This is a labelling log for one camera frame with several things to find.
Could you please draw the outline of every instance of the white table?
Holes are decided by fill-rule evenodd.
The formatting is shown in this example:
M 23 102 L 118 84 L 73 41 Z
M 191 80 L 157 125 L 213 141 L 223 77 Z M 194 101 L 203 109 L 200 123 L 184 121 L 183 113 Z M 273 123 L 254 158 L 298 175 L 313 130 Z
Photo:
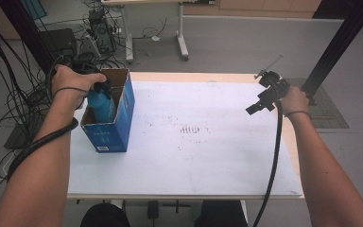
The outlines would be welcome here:
M 128 26 L 128 14 L 126 10 L 126 5 L 128 4 L 149 4 L 149 3 L 164 3 L 164 2 L 175 2 L 179 4 L 179 30 L 176 31 L 176 36 L 178 38 L 179 47 L 181 49 L 181 55 L 185 60 L 188 61 L 188 51 L 185 45 L 184 36 L 182 35 L 182 11 L 183 3 L 181 0 L 101 0 L 103 5 L 107 6 L 117 6 L 122 14 L 123 27 L 126 34 L 126 61 L 131 63 L 134 59 L 132 53 L 132 37 L 129 32 Z
M 235 79 L 233 75 L 131 73 L 136 102 L 128 151 L 96 153 L 77 127 L 72 132 L 68 198 L 262 198 L 276 119 L 268 111 L 245 112 L 257 101 L 263 90 L 260 85 L 215 82 L 222 78 Z M 295 168 L 282 143 L 272 198 L 302 194 Z

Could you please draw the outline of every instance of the blue bottle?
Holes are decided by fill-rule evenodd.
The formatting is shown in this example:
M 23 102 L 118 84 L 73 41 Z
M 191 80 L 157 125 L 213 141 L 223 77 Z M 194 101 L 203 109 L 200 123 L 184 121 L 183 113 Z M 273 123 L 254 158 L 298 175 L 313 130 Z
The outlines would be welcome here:
M 112 123 L 116 115 L 113 99 L 102 90 L 93 89 L 87 95 L 88 106 L 94 111 L 96 123 Z

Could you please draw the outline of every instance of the metal rod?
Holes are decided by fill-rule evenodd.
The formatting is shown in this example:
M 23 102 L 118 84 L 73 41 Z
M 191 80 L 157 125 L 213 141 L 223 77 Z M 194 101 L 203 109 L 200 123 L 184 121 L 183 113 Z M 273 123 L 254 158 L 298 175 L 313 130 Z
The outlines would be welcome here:
M 273 61 L 270 65 L 268 65 L 266 68 L 264 68 L 264 69 L 262 69 L 261 70 L 261 72 L 259 72 L 259 74 L 258 75 L 256 75 L 256 76 L 254 76 L 254 78 L 255 79 L 257 79 L 257 78 L 259 78 L 260 76 L 263 76 L 266 72 L 267 72 L 267 70 L 270 68 L 270 67 L 272 67 L 272 65 L 273 64 L 275 64 L 277 61 L 279 61 L 280 59 L 282 59 L 283 58 L 283 54 L 282 53 L 280 53 L 279 54 L 279 57 L 275 60 L 275 61 Z
M 302 90 L 312 97 L 333 69 L 344 51 L 363 27 L 363 0 L 357 1 L 352 11 L 338 29 L 335 37 L 323 52 Z

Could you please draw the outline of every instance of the cardboard box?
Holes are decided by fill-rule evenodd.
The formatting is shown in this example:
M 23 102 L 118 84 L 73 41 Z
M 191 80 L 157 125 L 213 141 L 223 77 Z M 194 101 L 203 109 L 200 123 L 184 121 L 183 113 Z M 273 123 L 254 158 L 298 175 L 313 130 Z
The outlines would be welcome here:
M 112 81 L 116 117 L 112 123 L 96 124 L 93 110 L 87 107 L 80 125 L 97 152 L 126 152 L 135 102 L 130 71 L 102 69 L 102 73 Z

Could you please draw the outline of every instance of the white tabletop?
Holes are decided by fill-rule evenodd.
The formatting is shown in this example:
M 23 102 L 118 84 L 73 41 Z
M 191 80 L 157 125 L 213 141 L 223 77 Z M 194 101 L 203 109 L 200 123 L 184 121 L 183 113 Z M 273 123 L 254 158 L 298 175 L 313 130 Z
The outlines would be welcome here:
M 273 113 L 248 115 L 252 83 L 134 81 L 126 153 L 96 153 L 72 132 L 69 198 L 252 199 L 266 191 L 276 133 Z M 83 110 L 76 113 L 81 119 Z M 274 197 L 302 193 L 285 144 Z

